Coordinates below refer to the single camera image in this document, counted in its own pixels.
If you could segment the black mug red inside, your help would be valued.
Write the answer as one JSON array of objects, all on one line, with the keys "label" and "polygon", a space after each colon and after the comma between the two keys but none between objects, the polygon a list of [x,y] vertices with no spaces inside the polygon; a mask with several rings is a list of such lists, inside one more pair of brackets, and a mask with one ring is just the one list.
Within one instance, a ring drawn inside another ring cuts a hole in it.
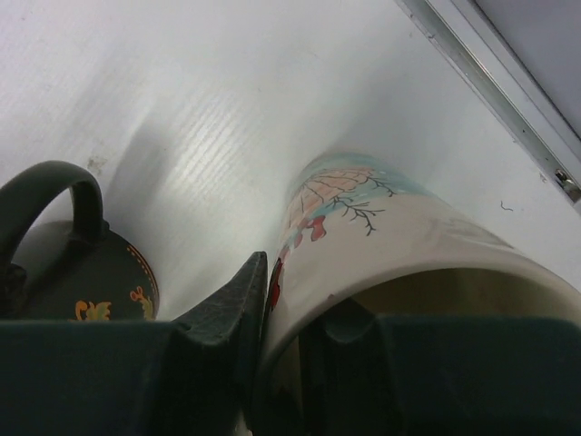
[{"label": "black mug red inside", "polygon": [[38,163],[2,186],[2,319],[153,321],[159,303],[151,266],[111,230],[84,168]]}]

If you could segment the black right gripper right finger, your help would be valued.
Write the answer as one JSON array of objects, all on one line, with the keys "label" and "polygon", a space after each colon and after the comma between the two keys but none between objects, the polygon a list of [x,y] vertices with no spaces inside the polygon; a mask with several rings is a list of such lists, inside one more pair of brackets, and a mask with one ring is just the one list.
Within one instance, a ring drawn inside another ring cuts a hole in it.
[{"label": "black right gripper right finger", "polygon": [[342,302],[300,334],[313,435],[577,435],[580,330]]}]

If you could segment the tall beige mug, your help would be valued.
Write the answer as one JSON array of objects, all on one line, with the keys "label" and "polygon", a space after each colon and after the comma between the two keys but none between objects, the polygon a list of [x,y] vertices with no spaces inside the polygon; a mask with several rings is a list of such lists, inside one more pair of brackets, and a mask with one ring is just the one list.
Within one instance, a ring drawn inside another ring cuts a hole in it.
[{"label": "tall beige mug", "polygon": [[252,405],[256,435],[313,435],[300,334],[342,302],[390,316],[535,317],[580,330],[580,294],[379,160],[330,154],[294,184],[282,222]]}]

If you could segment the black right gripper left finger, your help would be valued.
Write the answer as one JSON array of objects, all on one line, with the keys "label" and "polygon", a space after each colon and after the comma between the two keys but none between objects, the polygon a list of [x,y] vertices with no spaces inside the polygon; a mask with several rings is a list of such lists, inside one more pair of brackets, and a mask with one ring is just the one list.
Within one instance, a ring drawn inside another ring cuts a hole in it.
[{"label": "black right gripper left finger", "polygon": [[171,322],[5,322],[4,435],[244,435],[268,261]]}]

